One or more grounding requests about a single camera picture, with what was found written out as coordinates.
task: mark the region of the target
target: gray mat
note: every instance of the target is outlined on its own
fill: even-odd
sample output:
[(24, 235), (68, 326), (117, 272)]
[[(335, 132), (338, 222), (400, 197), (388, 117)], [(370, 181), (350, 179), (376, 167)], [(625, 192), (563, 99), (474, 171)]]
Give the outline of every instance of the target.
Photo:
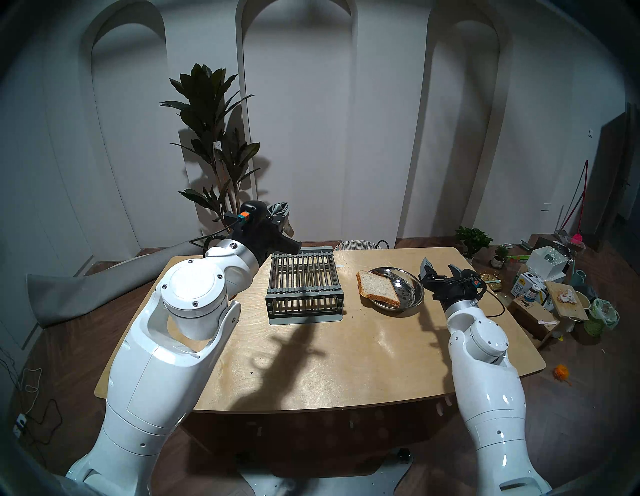
[(201, 254), (201, 248), (185, 242), (127, 260), (86, 277), (27, 274), (31, 311), (43, 328), (85, 315), (126, 292), (153, 281), (172, 257)]

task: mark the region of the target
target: potted plant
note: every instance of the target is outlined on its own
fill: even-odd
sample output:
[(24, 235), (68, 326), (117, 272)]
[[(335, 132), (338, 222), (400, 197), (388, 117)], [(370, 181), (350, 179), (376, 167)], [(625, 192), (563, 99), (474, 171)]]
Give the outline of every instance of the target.
[(504, 265), (504, 261), (506, 260), (507, 255), (509, 255), (509, 250), (503, 244), (499, 245), (495, 249), (495, 255), (491, 259), (492, 267), (494, 269), (502, 269), (502, 266)]
[(488, 248), (493, 238), (488, 237), (483, 231), (460, 226), (456, 231), (456, 239), (464, 243), (467, 249), (462, 256), (467, 259), (469, 265), (474, 260), (474, 255), (480, 251), (480, 248)]
[[(172, 143), (200, 156), (211, 165), (216, 183), (210, 190), (202, 188), (202, 194), (194, 189), (185, 189), (179, 193), (192, 202), (209, 209), (218, 216), (224, 226), (233, 221), (240, 209), (240, 184), (245, 178), (259, 169), (246, 172), (249, 160), (260, 149), (260, 143), (246, 143), (240, 140), (237, 129), (225, 131), (225, 115), (230, 113), (245, 98), (232, 103), (231, 98), (225, 100), (225, 93), (237, 74), (225, 77), (225, 69), (212, 71), (206, 65), (196, 64), (191, 74), (181, 74), (180, 81), (170, 79), (173, 87), (189, 103), (167, 101), (160, 103), (161, 107), (171, 107), (180, 111), (180, 119), (198, 137), (191, 140), (192, 148), (180, 143)], [(225, 219), (225, 213), (232, 212), (234, 216)]]

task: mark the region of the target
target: mug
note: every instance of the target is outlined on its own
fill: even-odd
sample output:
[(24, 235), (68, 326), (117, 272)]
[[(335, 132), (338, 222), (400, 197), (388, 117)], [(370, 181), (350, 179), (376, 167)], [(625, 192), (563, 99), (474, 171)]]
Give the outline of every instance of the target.
[(584, 285), (584, 280), (587, 278), (587, 274), (584, 271), (576, 270), (571, 276), (570, 286), (582, 286)]

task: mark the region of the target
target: metal base plate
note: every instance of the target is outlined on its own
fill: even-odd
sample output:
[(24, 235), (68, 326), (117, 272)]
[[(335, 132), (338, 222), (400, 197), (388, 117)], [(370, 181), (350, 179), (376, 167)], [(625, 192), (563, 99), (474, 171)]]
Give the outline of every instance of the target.
[(316, 324), (318, 322), (339, 322), (342, 320), (342, 314), (332, 315), (312, 315), (306, 317), (280, 317), (278, 319), (269, 319), (269, 324), (279, 326), (283, 324)]
[(256, 496), (393, 496), (412, 463), (413, 455), (403, 463), (394, 450), (370, 476), (282, 479), (247, 467), (238, 471)]

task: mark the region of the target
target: bottle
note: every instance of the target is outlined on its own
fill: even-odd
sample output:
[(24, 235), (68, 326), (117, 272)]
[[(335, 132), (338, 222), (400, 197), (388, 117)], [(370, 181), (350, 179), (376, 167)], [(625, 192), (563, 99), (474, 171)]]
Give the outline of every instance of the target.
[(540, 286), (538, 286), (537, 284), (534, 284), (525, 293), (524, 299), (527, 300), (529, 303), (533, 303), (534, 301), (536, 301), (536, 298), (538, 297), (539, 293), (540, 293)]

